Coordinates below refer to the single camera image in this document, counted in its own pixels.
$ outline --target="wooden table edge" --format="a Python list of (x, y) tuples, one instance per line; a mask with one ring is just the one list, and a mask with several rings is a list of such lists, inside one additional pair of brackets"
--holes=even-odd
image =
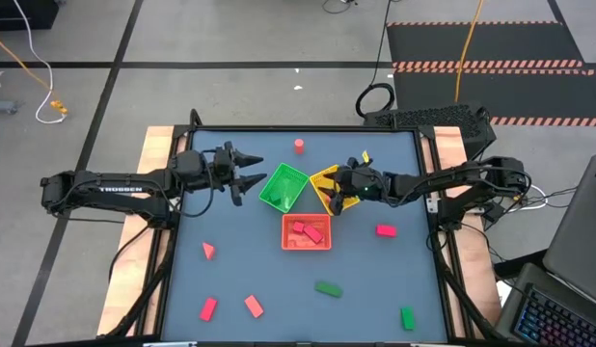
[[(165, 168), (172, 143), (173, 126), (151, 126), (148, 128), (137, 173), (147, 173)], [(460, 165), (467, 160), (460, 130), (457, 127), (436, 127), (435, 143), (442, 169)], [(433, 170), (433, 162), (426, 139), (422, 139), (422, 151), (426, 168)], [(449, 190), (453, 196), (464, 188)], [(479, 217), (466, 216), (464, 223), (482, 230)], [(119, 247), (144, 227), (144, 221), (137, 216), (127, 216), (122, 228)], [(495, 283), (491, 257), (485, 239), (477, 231), (463, 227), (456, 232), (458, 253), (461, 261), (466, 290), (482, 314), (494, 324), (500, 316), (500, 299)], [(116, 262), (114, 275), (109, 283), (105, 304), (101, 313), (97, 333), (106, 334), (112, 330), (130, 309), (142, 291), (147, 270), (152, 232), (149, 230), (129, 247)], [(164, 249), (159, 252), (158, 261)], [(448, 289), (452, 321), (457, 336), (464, 336), (459, 304)], [(158, 289), (149, 301), (147, 324), (144, 334), (152, 334), (158, 305)]]

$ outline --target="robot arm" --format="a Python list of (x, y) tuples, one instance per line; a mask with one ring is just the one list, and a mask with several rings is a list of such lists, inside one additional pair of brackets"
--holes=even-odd
[[(212, 163), (203, 156), (213, 152)], [(231, 142), (199, 153), (186, 150), (174, 156), (168, 167), (150, 173), (63, 172), (41, 180), (41, 205), (51, 214), (62, 214), (79, 207), (138, 214), (149, 221), (150, 227), (174, 227), (180, 212), (170, 199), (184, 192), (202, 189), (225, 191), (230, 187), (231, 199), (242, 204), (240, 194), (266, 177), (265, 173), (243, 176), (238, 168), (254, 165), (261, 157), (245, 155), (234, 149)], [(147, 193), (139, 199), (130, 193)]]
[(346, 166), (325, 175), (335, 181), (336, 189), (319, 190), (330, 198), (329, 206), (333, 214), (341, 213), (345, 198), (358, 197), (397, 207), (433, 192), (470, 186), (469, 190), (456, 198), (443, 197), (438, 201), (439, 225), (458, 229), (468, 210), (497, 196), (519, 196), (528, 188), (523, 163), (513, 158), (492, 157), (481, 162), (469, 161), (424, 176), (380, 173), (370, 167), (371, 163), (372, 159), (359, 164), (355, 158), (350, 158)]

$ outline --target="yellow basket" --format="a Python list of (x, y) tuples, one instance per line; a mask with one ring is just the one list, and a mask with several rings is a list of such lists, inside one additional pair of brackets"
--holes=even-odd
[[(328, 207), (329, 198), (327, 195), (325, 195), (324, 193), (319, 191), (319, 189), (317, 189), (317, 188), (322, 187), (322, 188), (333, 189), (333, 187), (335, 186), (335, 181), (333, 181), (330, 178), (324, 177), (324, 174), (335, 173), (338, 169), (339, 169), (339, 165), (333, 165), (330, 168), (320, 171), (319, 173), (316, 173), (316, 174), (312, 175), (311, 177), (309, 177), (309, 181), (311, 182), (313, 189), (317, 193), (317, 196), (321, 200), (321, 203), (324, 205), (324, 208), (326, 208), (326, 212), (328, 212), (328, 214), (331, 216), (333, 215), (333, 213), (330, 210), (330, 208)], [(357, 204), (358, 202), (360, 202), (360, 199), (358, 199), (357, 197), (345, 198), (343, 200), (343, 211), (348, 209), (349, 207)]]

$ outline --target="laptop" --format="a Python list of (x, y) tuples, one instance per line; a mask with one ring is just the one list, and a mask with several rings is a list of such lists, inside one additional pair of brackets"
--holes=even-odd
[(543, 259), (515, 282), (496, 329), (513, 340), (596, 347), (596, 155)]

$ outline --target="green basket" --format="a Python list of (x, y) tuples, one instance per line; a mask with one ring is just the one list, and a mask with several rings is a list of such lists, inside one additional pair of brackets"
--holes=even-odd
[(287, 213), (305, 189), (307, 182), (309, 177), (306, 174), (281, 163), (259, 193), (259, 199)]

